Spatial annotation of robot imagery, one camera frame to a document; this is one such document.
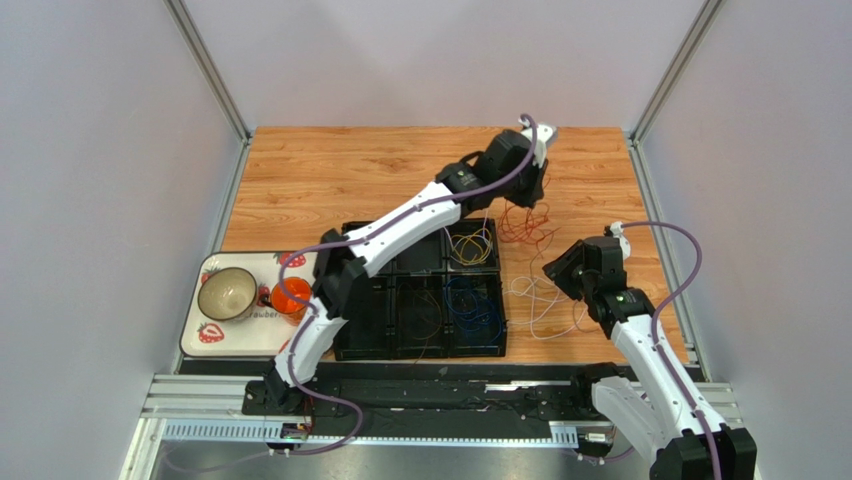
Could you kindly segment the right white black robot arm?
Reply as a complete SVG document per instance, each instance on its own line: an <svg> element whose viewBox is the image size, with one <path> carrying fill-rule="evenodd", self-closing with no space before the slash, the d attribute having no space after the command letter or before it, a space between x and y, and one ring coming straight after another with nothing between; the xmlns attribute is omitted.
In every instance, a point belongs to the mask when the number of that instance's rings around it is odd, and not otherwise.
<svg viewBox="0 0 852 480"><path fill-rule="evenodd" d="M734 428L690 378L659 324L657 309L627 284L622 236L581 239L543 272L588 315L628 360L642 388L613 374L592 381L593 408L648 462L652 479L752 479L757 445Z"/></svg>

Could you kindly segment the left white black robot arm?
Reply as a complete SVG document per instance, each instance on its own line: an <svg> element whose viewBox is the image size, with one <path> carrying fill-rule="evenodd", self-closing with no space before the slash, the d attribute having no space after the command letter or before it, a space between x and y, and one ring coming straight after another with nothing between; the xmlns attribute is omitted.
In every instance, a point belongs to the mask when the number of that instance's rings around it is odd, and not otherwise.
<svg viewBox="0 0 852 480"><path fill-rule="evenodd" d="M264 375L277 404L309 382L334 337L351 320L369 314L371 279L400 253L497 198L532 207L544 196L547 152L558 137L555 126L503 130L483 151L444 166L420 192L383 217L347 234L327 231L305 248L316 256L314 283L304 320Z"/></svg>

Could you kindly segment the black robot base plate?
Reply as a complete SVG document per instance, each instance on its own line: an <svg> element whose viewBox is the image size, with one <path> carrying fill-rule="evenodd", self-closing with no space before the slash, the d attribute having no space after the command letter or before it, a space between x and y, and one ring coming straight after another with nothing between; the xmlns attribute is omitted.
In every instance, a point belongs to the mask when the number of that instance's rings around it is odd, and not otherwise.
<svg viewBox="0 0 852 480"><path fill-rule="evenodd" d="M550 422L602 426L591 384L632 379L613 363L523 365L489 363L322 363L307 388L284 387L266 370L247 383L249 416L313 421L314 435L434 439L544 439Z"/></svg>

